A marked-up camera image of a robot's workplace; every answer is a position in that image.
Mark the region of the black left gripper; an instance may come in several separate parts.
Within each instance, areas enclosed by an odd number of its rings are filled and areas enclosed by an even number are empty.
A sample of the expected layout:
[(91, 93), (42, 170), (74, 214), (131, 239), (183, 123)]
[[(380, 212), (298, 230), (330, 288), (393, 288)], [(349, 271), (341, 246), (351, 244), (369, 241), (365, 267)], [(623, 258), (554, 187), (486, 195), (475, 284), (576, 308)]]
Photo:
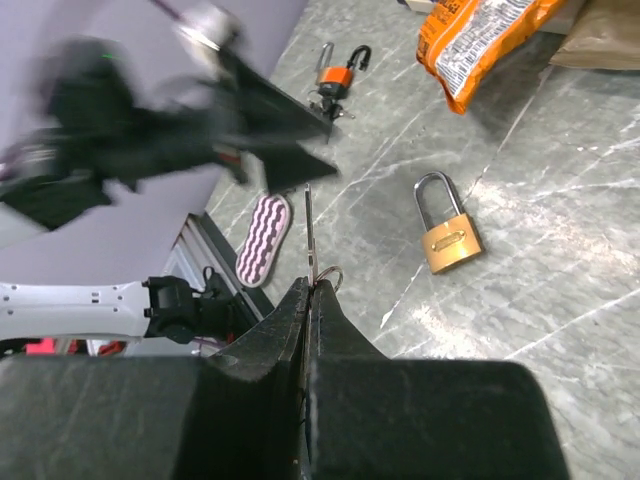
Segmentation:
[[(330, 120), (312, 111), (253, 70), (234, 51), (219, 52), (221, 84), (239, 116), (241, 145), (289, 145), (332, 135)], [(44, 113), (56, 120), (49, 134), (64, 163), (99, 178), (134, 185), (143, 178), (205, 164), (227, 168), (237, 183), (248, 175), (239, 150), (214, 140), (206, 109), (150, 109), (140, 104), (114, 43), (66, 41), (44, 59)], [(267, 190), (282, 193), (337, 176), (338, 169), (301, 146), (262, 147)]]

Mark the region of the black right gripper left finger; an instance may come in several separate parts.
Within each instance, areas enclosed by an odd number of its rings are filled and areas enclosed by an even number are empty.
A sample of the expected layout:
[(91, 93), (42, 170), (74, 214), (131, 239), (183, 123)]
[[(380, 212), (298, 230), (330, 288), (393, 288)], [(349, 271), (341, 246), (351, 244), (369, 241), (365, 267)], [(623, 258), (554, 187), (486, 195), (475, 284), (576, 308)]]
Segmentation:
[(15, 356), (1, 363), (5, 479), (296, 479), (299, 278), (208, 357)]

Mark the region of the orange black small padlock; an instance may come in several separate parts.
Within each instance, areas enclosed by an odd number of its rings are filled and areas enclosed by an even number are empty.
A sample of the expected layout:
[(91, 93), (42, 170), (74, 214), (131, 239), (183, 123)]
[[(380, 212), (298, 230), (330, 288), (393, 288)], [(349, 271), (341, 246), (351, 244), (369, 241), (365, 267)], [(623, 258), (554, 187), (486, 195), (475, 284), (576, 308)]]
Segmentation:
[(321, 82), (316, 85), (317, 92), (322, 97), (333, 97), (336, 100), (344, 99), (353, 82), (355, 69), (366, 71), (372, 55), (369, 45), (363, 44), (356, 47), (345, 65), (335, 66), (331, 64), (324, 71)]

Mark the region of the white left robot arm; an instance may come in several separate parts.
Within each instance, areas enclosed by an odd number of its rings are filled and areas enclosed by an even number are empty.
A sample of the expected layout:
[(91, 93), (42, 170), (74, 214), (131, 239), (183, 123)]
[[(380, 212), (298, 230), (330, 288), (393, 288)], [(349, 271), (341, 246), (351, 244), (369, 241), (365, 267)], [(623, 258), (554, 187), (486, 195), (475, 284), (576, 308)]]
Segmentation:
[(215, 164), (245, 183), (247, 153), (263, 162), (274, 194), (335, 174), (302, 147), (330, 135), (328, 120), (232, 50), (214, 57), (222, 76), (199, 79), (207, 102), (164, 109), (137, 104), (106, 41), (76, 39), (45, 61), (43, 113), (54, 125), (23, 137), (1, 160), (2, 235), (16, 240), (1, 270), (3, 341), (165, 337), (187, 344), (232, 333), (232, 303), (214, 285), (196, 290), (173, 276), (115, 283), (136, 254), (176, 230), (171, 199), (121, 225), (90, 216), (112, 204), (104, 188), (110, 181), (135, 190), (142, 180)]

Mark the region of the black key bunch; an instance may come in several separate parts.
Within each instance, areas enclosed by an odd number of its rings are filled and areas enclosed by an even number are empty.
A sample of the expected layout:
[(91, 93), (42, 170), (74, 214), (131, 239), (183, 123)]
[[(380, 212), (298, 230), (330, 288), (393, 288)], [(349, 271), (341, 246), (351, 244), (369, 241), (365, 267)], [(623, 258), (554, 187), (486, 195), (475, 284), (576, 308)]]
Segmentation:
[(318, 100), (310, 101), (309, 108), (331, 122), (340, 118), (355, 119), (355, 116), (346, 111), (333, 97), (320, 97)]

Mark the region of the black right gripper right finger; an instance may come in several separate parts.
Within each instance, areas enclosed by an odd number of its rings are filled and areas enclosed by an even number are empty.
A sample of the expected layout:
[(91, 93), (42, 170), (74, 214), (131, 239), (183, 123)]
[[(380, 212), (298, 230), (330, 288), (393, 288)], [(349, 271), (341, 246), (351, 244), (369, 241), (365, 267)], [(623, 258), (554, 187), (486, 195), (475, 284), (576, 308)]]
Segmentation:
[(545, 395), (523, 365), (390, 359), (330, 283), (310, 309), (306, 423), (316, 479), (565, 479)]

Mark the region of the silver keys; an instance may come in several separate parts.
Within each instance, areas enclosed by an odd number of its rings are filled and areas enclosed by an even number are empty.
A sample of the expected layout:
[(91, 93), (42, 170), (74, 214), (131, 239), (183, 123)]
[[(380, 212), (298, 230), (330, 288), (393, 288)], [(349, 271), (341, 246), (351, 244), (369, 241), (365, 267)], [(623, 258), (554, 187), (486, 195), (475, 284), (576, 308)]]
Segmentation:
[(317, 259), (316, 240), (314, 234), (313, 219), (313, 198), (311, 185), (307, 183), (304, 190), (305, 199), (305, 219), (306, 219), (306, 236), (307, 236), (307, 260), (309, 267), (308, 281), (311, 287), (314, 287), (319, 281), (327, 280), (331, 274), (337, 275), (337, 281), (333, 286), (333, 290), (337, 293), (342, 286), (344, 273), (341, 267), (334, 265), (319, 271), (319, 263)]

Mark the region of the small brass padlock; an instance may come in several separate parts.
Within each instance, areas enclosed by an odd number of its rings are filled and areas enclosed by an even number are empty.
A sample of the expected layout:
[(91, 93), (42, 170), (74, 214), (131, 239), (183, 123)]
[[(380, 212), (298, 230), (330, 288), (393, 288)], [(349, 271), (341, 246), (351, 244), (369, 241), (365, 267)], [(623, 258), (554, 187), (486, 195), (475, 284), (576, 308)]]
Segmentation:
[(322, 75), (323, 75), (324, 71), (330, 65), (330, 61), (331, 61), (331, 58), (332, 58), (333, 50), (334, 50), (334, 43), (333, 42), (326, 42), (322, 46), (321, 54), (320, 54), (320, 57), (318, 59), (318, 62), (316, 64), (316, 68), (315, 68), (315, 73), (316, 73), (315, 84), (316, 85), (318, 85), (321, 82)]

